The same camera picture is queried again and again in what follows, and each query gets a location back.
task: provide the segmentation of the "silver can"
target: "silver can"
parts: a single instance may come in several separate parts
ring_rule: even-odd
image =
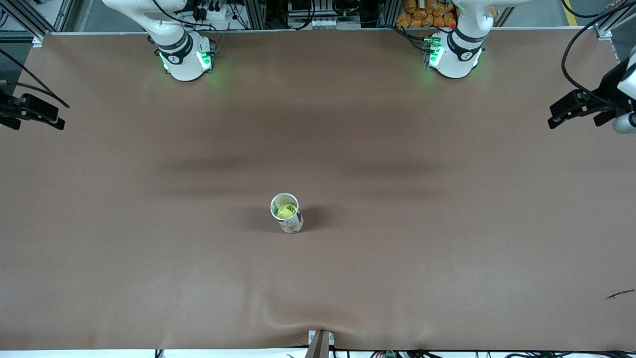
[[[272,216],[280,224],[282,230],[293,234],[303,227],[303,214],[300,212],[298,199],[290,193],[282,192],[272,199],[270,205]]]

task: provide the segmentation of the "yellow tennis ball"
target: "yellow tennis ball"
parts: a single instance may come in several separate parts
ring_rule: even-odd
[[[291,204],[281,206],[278,211],[276,211],[276,217],[283,220],[291,218],[296,213],[296,210],[297,208]]]

